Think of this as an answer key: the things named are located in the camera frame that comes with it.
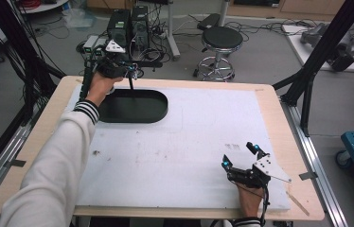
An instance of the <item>chair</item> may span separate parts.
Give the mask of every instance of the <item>chair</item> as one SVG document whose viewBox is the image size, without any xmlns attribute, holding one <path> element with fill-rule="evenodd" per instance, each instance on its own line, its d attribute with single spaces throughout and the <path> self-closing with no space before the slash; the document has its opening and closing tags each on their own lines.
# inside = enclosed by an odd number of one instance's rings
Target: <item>chair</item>
<svg viewBox="0 0 354 227">
<path fill-rule="evenodd" d="M 202 36 L 204 51 L 216 52 L 215 57 L 207 57 L 200 61 L 194 71 L 194 77 L 202 75 L 206 79 L 224 80 L 235 76 L 233 65 L 222 54 L 231 54 L 242 46 L 241 34 L 233 28 L 225 26 L 212 26 L 206 29 Z"/>
</svg>

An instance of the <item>gray floor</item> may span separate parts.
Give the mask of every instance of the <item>gray floor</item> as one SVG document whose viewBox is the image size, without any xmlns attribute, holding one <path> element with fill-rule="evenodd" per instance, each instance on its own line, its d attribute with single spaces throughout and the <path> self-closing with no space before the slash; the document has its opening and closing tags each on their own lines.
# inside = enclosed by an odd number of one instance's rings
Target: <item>gray floor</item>
<svg viewBox="0 0 354 227">
<path fill-rule="evenodd" d="M 30 17 L 36 23 L 45 23 L 61 17 L 58 10 L 36 14 Z M 59 65 L 67 75 L 78 75 L 83 69 L 83 59 L 76 52 L 76 46 L 87 39 L 89 34 L 99 34 L 107 26 L 108 15 L 99 15 L 94 26 L 89 28 L 70 28 L 62 26 L 62 21 L 51 24 L 50 34 L 38 38 L 50 58 Z M 174 20 L 175 27 L 190 17 Z M 248 18 L 229 18 L 251 26 L 268 24 L 270 20 Z M 183 27 L 195 27 L 195 23 L 186 23 Z M 200 30 L 180 30 L 179 32 L 200 33 Z M 250 39 L 242 49 L 232 54 L 229 60 L 236 68 L 236 78 L 232 82 L 274 84 L 297 72 L 300 61 L 295 56 L 286 37 L 261 30 L 257 34 L 248 34 Z M 168 61 L 164 67 L 152 72 L 145 71 L 147 79 L 179 79 L 197 80 L 192 77 L 196 63 L 212 53 L 202 53 L 200 36 L 175 36 L 181 51 L 178 61 Z M 0 135 L 10 120 L 23 105 L 22 82 L 17 78 L 9 62 L 0 63 Z M 283 95 L 287 88 L 277 91 Z M 346 131 L 354 131 L 354 73 L 332 73 L 321 71 L 314 82 L 310 110 L 310 137 L 321 159 L 327 177 L 336 194 L 349 226 L 354 226 L 354 168 L 341 170 L 334 162 L 337 151 L 344 149 L 340 135 Z M 328 218 L 322 221 L 297 221 L 296 226 L 330 226 Z"/>
</svg>

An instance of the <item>round stool seat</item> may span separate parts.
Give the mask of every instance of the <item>round stool seat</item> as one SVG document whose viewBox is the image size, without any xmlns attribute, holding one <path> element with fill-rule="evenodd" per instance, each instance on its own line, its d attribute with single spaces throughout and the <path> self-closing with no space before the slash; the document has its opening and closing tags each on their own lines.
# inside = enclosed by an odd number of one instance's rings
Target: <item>round stool seat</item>
<svg viewBox="0 0 354 227">
<path fill-rule="evenodd" d="M 238 50 L 243 41 L 239 32 L 225 26 L 212 26 L 204 31 L 202 39 L 207 49 L 222 53 Z"/>
</svg>

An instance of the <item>black tray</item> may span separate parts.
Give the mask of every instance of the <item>black tray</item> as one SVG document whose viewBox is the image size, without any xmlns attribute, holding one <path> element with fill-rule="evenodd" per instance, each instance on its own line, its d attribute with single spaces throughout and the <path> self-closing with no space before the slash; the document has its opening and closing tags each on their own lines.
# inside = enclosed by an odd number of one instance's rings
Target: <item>black tray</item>
<svg viewBox="0 0 354 227">
<path fill-rule="evenodd" d="M 99 106 L 106 123 L 154 123 L 168 113 L 168 99 L 154 90 L 116 89 Z"/>
</svg>

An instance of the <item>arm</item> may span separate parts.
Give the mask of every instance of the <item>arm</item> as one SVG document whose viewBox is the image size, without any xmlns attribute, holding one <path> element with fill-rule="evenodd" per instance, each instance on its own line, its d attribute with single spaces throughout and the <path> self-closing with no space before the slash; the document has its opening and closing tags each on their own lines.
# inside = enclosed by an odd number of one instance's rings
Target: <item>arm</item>
<svg viewBox="0 0 354 227">
<path fill-rule="evenodd" d="M 243 218 L 234 221 L 235 227 L 260 227 L 260 219 L 257 217 L 257 210 L 262 201 L 262 188 L 249 188 L 237 183 L 239 190 L 239 204 Z"/>
<path fill-rule="evenodd" d="M 98 120 L 97 106 L 121 80 L 94 75 L 88 97 L 73 112 L 62 115 L 24 177 L 21 190 L 3 205 L 0 226 L 68 226 Z"/>
</svg>

